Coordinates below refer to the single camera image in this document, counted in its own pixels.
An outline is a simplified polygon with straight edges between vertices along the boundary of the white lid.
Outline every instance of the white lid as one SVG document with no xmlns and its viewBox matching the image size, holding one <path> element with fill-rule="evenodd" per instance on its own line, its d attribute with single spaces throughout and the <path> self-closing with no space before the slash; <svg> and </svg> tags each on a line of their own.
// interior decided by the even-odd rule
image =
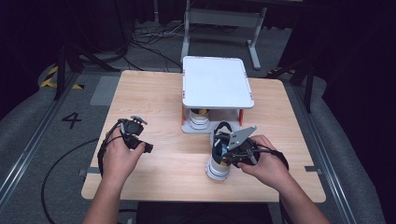
<svg viewBox="0 0 396 224">
<path fill-rule="evenodd" d="M 183 105 L 206 109 L 253 107 L 253 96 L 242 60 L 184 57 Z"/>
</svg>

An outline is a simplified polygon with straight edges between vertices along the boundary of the forearm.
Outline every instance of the forearm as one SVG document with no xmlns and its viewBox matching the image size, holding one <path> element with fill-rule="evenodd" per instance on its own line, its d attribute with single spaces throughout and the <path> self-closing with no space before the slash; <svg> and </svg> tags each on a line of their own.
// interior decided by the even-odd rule
<svg viewBox="0 0 396 224">
<path fill-rule="evenodd" d="M 122 186 L 102 180 L 83 223 L 117 223 Z"/>
<path fill-rule="evenodd" d="M 330 223 L 293 178 L 287 186 L 279 191 L 280 201 L 293 223 Z"/>
</svg>

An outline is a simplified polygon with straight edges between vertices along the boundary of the metal frame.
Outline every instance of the metal frame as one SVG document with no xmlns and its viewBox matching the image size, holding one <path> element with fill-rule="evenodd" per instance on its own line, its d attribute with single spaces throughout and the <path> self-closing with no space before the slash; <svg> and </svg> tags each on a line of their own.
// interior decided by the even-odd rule
<svg viewBox="0 0 396 224">
<path fill-rule="evenodd" d="M 259 57 L 256 52 L 256 43 L 264 21 L 266 7 L 262 8 L 260 13 L 244 13 L 232 11 L 220 11 L 210 9 L 191 8 L 190 0 L 187 0 L 186 13 L 184 18 L 184 39 L 181 50 L 180 62 L 189 54 L 190 47 L 190 24 L 201 23 L 211 25 L 228 25 L 239 26 L 255 29 L 254 36 L 247 41 L 247 47 L 250 52 L 250 58 L 253 62 L 254 69 L 261 69 Z"/>
<path fill-rule="evenodd" d="M 59 111 L 67 93 L 70 92 L 73 85 L 76 83 L 78 75 L 71 74 L 69 78 L 65 82 L 64 92 L 59 96 L 57 101 L 53 101 L 49 110 L 47 111 L 44 118 L 41 120 L 39 126 L 35 130 L 35 133 L 29 140 L 26 145 L 24 151 L 15 162 L 14 166 L 11 168 L 11 171 L 8 173 L 8 176 L 4 183 L 0 188 L 0 213 L 6 207 L 11 194 L 14 189 L 17 187 L 20 182 L 24 172 L 32 161 L 35 153 L 37 152 L 49 126 L 52 123 L 56 113 Z"/>
<path fill-rule="evenodd" d="M 292 86 L 292 90 L 294 94 L 298 97 L 298 107 L 304 111 L 304 109 L 306 108 L 304 106 L 304 97 L 301 90 L 299 89 L 299 87 L 296 86 Z M 314 138 L 316 144 L 318 158 L 321 165 L 321 171 L 326 176 L 327 182 L 332 191 L 332 196 L 334 197 L 335 203 L 337 204 L 337 207 L 340 211 L 340 215 L 344 220 L 344 223 L 357 223 L 347 200 L 347 196 L 344 193 L 343 187 L 340 183 L 340 180 L 338 179 L 337 174 L 335 173 L 330 157 L 327 154 L 327 149 L 324 146 L 322 139 L 320 138 L 317 125 L 312 118 L 312 114 L 307 113 L 307 111 L 304 111 L 303 114 L 304 119 L 308 124 L 309 132 L 312 133 L 312 137 Z"/>
</svg>

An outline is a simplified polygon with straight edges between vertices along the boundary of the wooden table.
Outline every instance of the wooden table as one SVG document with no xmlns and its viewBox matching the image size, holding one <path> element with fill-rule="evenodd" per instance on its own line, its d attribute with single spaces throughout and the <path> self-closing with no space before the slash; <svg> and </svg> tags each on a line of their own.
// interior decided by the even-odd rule
<svg viewBox="0 0 396 224">
<path fill-rule="evenodd" d="M 316 203 L 326 200 L 306 143 L 279 80 L 250 78 L 255 105 L 247 109 L 243 128 L 257 125 L 254 134 L 265 134 L 284 153 L 290 173 Z M 108 111 L 96 152 L 117 119 L 139 115 L 148 122 L 140 139 L 154 145 L 140 158 L 123 188 L 123 200 L 173 202 L 278 202 L 278 193 L 255 177 L 231 167 L 227 179 L 209 178 L 205 163 L 211 155 L 209 134 L 181 130 L 182 74 L 124 71 Z M 97 167 L 96 153 L 91 167 Z M 88 174 L 82 189 L 92 199 L 101 181 Z"/>
</svg>

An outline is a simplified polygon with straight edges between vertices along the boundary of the floor marking number 4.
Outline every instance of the floor marking number 4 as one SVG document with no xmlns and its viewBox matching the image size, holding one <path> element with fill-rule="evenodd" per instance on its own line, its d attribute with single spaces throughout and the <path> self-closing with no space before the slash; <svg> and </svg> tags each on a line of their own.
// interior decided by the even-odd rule
<svg viewBox="0 0 396 224">
<path fill-rule="evenodd" d="M 74 112 L 73 114 L 63 118 L 62 121 L 70 121 L 70 122 L 72 122 L 70 124 L 70 128 L 69 129 L 73 129 L 75 122 L 81 121 L 81 119 L 77 119 L 77 117 L 78 117 L 78 113 Z"/>
</svg>

